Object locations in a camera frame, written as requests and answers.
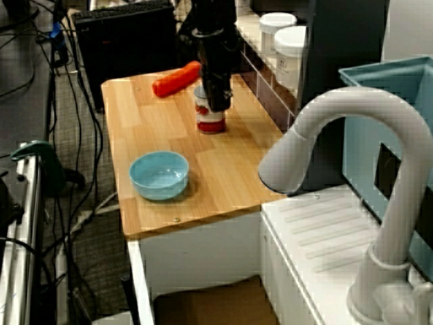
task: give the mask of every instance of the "white container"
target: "white container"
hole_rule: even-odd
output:
[[[277,31],[295,26],[298,19],[291,15],[285,14],[283,12],[273,12],[271,14],[265,14],[260,17],[260,43],[261,43],[261,51],[263,54],[271,55],[276,54],[275,52],[275,44],[274,44],[274,35]]]
[[[290,91],[298,90],[305,34],[305,26],[284,28],[275,34],[277,82]]]

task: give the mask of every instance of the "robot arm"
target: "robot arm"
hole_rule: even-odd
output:
[[[240,61],[240,35],[235,26],[234,0],[192,0],[198,40],[200,75],[210,109],[221,112],[230,107],[231,69]]]

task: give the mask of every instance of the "green clamp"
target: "green clamp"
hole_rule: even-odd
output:
[[[65,172],[50,143],[40,140],[30,142],[12,152],[11,159],[18,161],[28,156],[41,157],[42,168],[46,176],[45,191],[48,195],[56,195],[65,188]]]

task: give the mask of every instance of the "tile wall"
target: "tile wall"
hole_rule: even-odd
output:
[[[244,41],[241,49],[239,73],[259,102],[285,133],[296,116],[296,98],[275,79],[272,70]]]

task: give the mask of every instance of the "white faucet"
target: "white faucet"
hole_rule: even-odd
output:
[[[403,159],[377,239],[365,254],[347,303],[362,325],[428,325],[433,285],[407,282],[409,245],[433,167],[433,137],[422,116],[401,98],[368,87],[316,97],[269,150],[258,174],[271,189],[293,193],[302,184],[320,130],[343,116],[366,116],[394,131]]]

